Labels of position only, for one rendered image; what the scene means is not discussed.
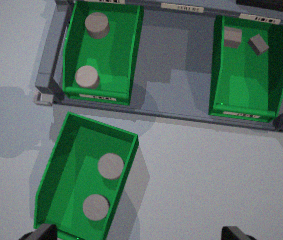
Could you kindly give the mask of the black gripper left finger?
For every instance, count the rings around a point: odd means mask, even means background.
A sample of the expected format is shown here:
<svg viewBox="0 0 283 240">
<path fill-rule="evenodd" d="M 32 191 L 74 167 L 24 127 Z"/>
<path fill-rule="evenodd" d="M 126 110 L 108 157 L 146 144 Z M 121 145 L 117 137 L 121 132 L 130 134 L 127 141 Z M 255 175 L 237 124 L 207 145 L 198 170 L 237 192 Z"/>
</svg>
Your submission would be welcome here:
<svg viewBox="0 0 283 240">
<path fill-rule="evenodd" d="M 19 240 L 57 240 L 56 224 L 41 224 L 34 232 L 27 233 Z"/>
</svg>

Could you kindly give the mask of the grey block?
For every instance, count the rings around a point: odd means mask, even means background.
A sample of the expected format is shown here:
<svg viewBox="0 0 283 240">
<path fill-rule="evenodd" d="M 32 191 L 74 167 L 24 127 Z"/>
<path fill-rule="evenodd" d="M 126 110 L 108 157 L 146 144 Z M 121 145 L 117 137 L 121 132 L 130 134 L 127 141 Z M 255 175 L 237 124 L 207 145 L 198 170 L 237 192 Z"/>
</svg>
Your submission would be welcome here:
<svg viewBox="0 0 283 240">
<path fill-rule="evenodd" d="M 269 49 L 269 46 L 266 44 L 260 34 L 257 34 L 254 37 L 250 38 L 248 44 L 257 56 L 263 54 Z"/>
<path fill-rule="evenodd" d="M 224 26 L 224 46 L 238 49 L 242 39 L 242 29 Z"/>
</svg>

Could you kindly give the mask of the green bin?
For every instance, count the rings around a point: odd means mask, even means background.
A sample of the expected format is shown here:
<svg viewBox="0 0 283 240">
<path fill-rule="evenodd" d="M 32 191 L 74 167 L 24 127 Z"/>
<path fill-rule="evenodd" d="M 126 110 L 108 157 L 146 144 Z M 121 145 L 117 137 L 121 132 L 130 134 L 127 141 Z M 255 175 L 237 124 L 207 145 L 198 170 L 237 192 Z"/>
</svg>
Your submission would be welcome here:
<svg viewBox="0 0 283 240">
<path fill-rule="evenodd" d="M 85 19 L 94 12 L 108 18 L 110 31 L 101 39 L 90 37 L 85 27 Z M 144 6 L 75 1 L 63 48 L 63 92 L 67 97 L 130 104 L 143 17 Z M 80 88 L 75 81 L 76 71 L 85 65 L 98 72 L 96 89 Z"/>
<path fill-rule="evenodd" d="M 238 49 L 224 46 L 224 26 L 242 29 Z M 257 34 L 269 46 L 259 56 L 248 44 Z M 216 15 L 209 114 L 271 122 L 278 117 L 282 99 L 283 26 Z"/>
<path fill-rule="evenodd" d="M 138 146 L 138 134 L 68 111 L 36 193 L 34 229 L 56 224 L 62 240 L 106 240 Z M 98 161 L 107 153 L 124 161 L 120 179 L 99 173 Z M 107 216 L 99 221 L 83 212 L 91 194 L 110 202 Z"/>
</svg>

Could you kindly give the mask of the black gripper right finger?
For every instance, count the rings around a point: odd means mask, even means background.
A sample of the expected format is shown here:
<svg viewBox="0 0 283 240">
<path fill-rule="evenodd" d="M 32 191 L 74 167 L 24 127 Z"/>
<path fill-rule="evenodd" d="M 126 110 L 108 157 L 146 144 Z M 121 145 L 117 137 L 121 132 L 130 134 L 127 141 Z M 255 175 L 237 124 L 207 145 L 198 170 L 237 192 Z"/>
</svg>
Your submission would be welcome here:
<svg viewBox="0 0 283 240">
<path fill-rule="evenodd" d="M 221 240 L 256 240 L 254 237 L 244 234 L 237 226 L 223 226 Z"/>
</svg>

